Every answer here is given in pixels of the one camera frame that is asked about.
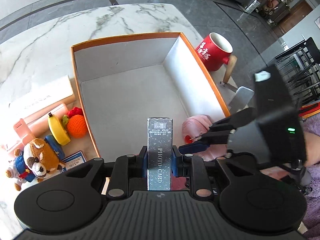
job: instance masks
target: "gray tile floor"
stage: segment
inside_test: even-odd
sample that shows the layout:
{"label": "gray tile floor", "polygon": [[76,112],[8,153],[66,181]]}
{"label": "gray tile floor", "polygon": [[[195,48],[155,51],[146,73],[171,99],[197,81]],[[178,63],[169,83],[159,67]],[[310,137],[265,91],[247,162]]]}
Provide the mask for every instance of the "gray tile floor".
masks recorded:
{"label": "gray tile floor", "polygon": [[[238,57],[232,74],[238,86],[253,89],[253,73],[262,69],[281,48],[271,28],[258,14],[243,13],[231,0],[41,0],[0,20],[0,43],[48,20],[113,3],[170,3],[203,37],[210,32],[220,33],[230,41]],[[5,27],[17,18],[20,20]]]}

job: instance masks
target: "plush toy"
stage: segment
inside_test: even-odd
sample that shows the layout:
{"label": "plush toy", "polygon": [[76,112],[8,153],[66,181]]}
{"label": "plush toy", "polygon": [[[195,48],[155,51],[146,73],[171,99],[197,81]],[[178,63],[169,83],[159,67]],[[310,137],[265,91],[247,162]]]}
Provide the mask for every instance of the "plush toy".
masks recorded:
{"label": "plush toy", "polygon": [[23,151],[16,149],[14,151],[16,157],[10,162],[10,167],[5,171],[8,178],[15,178],[14,187],[16,190],[21,190],[22,183],[31,182],[35,178],[32,171],[26,166],[23,159]]}
{"label": "plush toy", "polygon": [[70,110],[67,115],[63,116],[62,123],[74,138],[82,138],[88,132],[81,108],[74,107]]}
{"label": "plush toy", "polygon": [[24,147],[24,161],[38,182],[64,168],[64,163],[44,140],[36,138]]}

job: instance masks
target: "crocheted orange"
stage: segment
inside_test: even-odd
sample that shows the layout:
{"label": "crocheted orange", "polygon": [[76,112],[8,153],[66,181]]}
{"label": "crocheted orange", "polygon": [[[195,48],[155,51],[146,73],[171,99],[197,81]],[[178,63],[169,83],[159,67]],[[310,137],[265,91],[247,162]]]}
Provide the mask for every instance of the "crocheted orange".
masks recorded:
{"label": "crocheted orange", "polygon": [[69,134],[74,138],[81,138],[85,136],[88,131],[87,124],[83,115],[76,114],[69,119],[67,124]]}

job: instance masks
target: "marble table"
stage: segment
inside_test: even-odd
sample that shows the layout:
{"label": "marble table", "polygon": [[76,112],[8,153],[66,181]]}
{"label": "marble table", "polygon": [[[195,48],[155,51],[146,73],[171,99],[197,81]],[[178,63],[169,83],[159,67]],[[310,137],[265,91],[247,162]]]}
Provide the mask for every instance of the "marble table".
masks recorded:
{"label": "marble table", "polygon": [[[5,116],[8,104],[24,94],[64,75],[73,78],[72,45],[90,39],[150,32],[183,32],[194,47],[202,41],[195,28],[171,4],[126,4],[80,11],[14,36],[0,45],[0,115]],[[224,72],[222,67],[212,73],[216,83],[222,80]],[[228,103],[233,92],[221,90],[221,93]],[[89,147],[85,154],[90,159],[95,153]],[[0,168],[6,169],[7,163],[0,163]],[[0,239],[9,240],[21,231],[13,211],[18,192],[11,179],[0,176],[0,181],[3,189]]]}

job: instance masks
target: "orange box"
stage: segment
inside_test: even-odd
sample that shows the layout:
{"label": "orange box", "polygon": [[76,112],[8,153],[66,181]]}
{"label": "orange box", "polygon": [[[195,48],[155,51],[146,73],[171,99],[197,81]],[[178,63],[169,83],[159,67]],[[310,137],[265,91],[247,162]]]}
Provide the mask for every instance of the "orange box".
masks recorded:
{"label": "orange box", "polygon": [[147,145],[147,119],[173,119],[173,144],[184,144],[190,116],[229,116],[207,69],[183,33],[143,33],[71,47],[77,90],[98,156],[106,162]]}

